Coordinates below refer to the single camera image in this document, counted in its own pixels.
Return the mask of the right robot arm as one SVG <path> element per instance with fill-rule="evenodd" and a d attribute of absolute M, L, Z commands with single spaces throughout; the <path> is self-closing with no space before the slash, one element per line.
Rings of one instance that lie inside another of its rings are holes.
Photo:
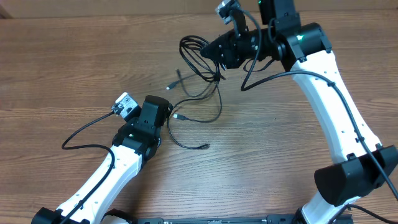
<path fill-rule="evenodd" d="M 332 165 L 314 174 L 317 192 L 289 223 L 334 223 L 358 199 L 384 184 L 397 167 L 397 148 L 383 146 L 352 100 L 331 43 L 316 23 L 303 25 L 292 1 L 259 1 L 261 20 L 249 30 L 250 13 L 237 1 L 223 1 L 216 13 L 233 30 L 201 50 L 225 68 L 246 60 L 279 61 L 307 97 L 326 137 Z"/>

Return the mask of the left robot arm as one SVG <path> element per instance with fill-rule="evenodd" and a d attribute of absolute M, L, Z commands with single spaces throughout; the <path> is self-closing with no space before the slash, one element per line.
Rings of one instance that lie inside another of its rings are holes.
<path fill-rule="evenodd" d="M 134 223 L 132 218 L 110 206 L 124 186 L 135 177 L 161 145 L 160 131 L 170 116 L 168 100 L 148 95 L 139 105 L 124 92 L 112 106 L 111 114 L 125 120 L 112 140 L 108 155 L 93 175 L 56 210 L 41 208 L 33 224 Z"/>

